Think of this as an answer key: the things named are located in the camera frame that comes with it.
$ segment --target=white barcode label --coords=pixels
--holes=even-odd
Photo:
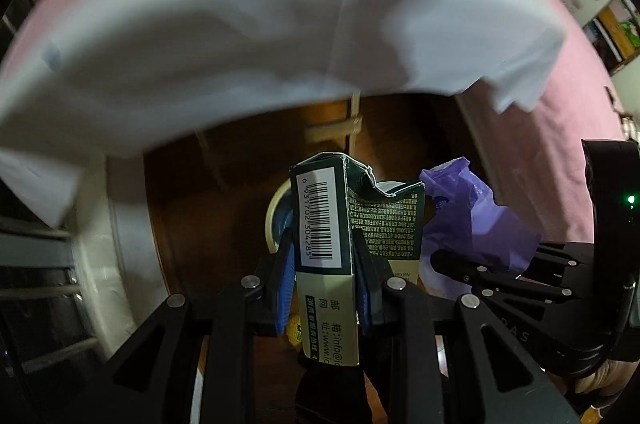
[[[340,226],[334,168],[296,177],[300,206],[300,263],[305,267],[340,268]]]

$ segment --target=white cloth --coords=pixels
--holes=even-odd
[[[55,165],[8,185],[56,225],[97,153],[265,111],[479,78],[531,109],[562,39],[541,0],[42,0],[0,70],[0,148]]]

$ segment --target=silver bolt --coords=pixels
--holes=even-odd
[[[255,289],[257,286],[260,286],[260,278],[251,274],[242,278],[240,284],[246,289]]]
[[[182,305],[184,305],[187,299],[182,294],[171,294],[166,299],[166,304],[169,305],[172,309],[179,309]]]
[[[473,294],[465,294],[460,298],[460,302],[468,309],[477,309],[480,306],[480,299]]]
[[[393,290],[402,290],[404,287],[406,287],[406,281],[404,281],[402,278],[399,278],[398,276],[393,276],[392,278],[386,280],[386,286]]]

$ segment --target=purple plastic bag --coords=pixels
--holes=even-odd
[[[422,231],[420,278],[438,296],[455,299],[470,292],[469,285],[433,270],[431,254],[451,250],[496,271],[521,273],[540,243],[509,208],[496,205],[494,192],[469,171],[461,157],[420,174],[426,194],[436,203],[436,216]]]

